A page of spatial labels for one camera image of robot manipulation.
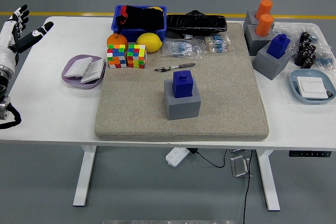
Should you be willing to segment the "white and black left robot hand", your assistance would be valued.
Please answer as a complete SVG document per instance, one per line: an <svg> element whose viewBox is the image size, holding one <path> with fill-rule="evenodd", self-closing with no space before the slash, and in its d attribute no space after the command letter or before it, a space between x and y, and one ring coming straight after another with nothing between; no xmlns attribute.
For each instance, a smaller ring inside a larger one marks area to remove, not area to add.
<svg viewBox="0 0 336 224"><path fill-rule="evenodd" d="M12 72L17 65L17 55L37 44L51 30L54 23L47 22L22 37L29 18L27 5L16 9L1 30L1 67Z"/></svg>

